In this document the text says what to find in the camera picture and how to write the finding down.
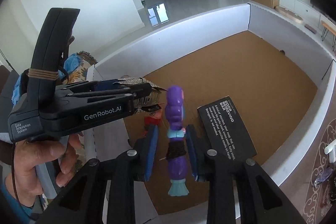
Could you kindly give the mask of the person's left hand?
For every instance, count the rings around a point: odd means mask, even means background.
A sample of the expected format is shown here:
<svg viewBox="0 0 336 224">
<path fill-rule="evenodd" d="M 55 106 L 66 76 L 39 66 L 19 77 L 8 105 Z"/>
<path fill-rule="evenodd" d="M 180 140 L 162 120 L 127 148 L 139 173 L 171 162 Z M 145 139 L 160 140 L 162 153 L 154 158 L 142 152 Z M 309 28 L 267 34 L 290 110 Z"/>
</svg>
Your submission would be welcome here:
<svg viewBox="0 0 336 224">
<path fill-rule="evenodd" d="M 61 157 L 60 173 L 56 177 L 56 184 L 63 187 L 75 174 L 75 163 L 78 159 L 76 150 L 80 148 L 78 134 L 70 135 L 67 148 L 64 148 L 58 141 L 37 141 L 34 143 L 25 140 L 19 141 L 14 151 L 15 178 L 8 174 L 5 179 L 6 189 L 12 196 L 17 194 L 22 205 L 32 207 L 36 196 L 43 194 L 35 167 Z"/>
</svg>

